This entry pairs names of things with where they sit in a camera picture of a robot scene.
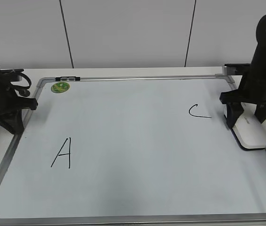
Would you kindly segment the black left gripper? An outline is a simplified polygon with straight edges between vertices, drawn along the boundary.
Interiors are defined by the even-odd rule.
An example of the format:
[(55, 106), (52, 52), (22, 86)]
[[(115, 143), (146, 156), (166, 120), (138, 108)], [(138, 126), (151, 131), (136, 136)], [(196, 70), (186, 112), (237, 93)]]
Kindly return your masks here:
[(22, 72), (21, 81), (11, 82), (0, 72), (0, 126), (13, 135), (24, 131), (22, 110), (36, 110), (38, 102), (29, 98), (30, 78)]

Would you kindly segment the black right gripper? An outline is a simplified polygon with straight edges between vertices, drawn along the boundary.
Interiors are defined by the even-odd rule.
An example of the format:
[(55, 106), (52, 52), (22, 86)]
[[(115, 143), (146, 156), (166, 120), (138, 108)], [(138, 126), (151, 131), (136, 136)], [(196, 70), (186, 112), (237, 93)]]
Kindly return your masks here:
[(232, 129), (238, 118), (243, 114), (244, 108), (241, 104), (256, 104), (255, 116), (260, 123), (266, 120), (266, 97), (259, 93), (254, 96), (246, 95), (239, 89), (221, 92), (219, 100), (222, 104), (226, 104), (226, 123)]

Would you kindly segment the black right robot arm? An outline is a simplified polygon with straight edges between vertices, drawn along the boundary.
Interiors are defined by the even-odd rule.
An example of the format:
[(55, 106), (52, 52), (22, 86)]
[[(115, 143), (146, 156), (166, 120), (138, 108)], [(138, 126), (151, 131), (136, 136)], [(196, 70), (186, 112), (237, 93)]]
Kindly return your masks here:
[(244, 112), (242, 103), (255, 104), (254, 115), (260, 123), (266, 120), (266, 14), (256, 28), (257, 47), (248, 71), (236, 90), (222, 92), (219, 100), (226, 105), (226, 123), (232, 128)]

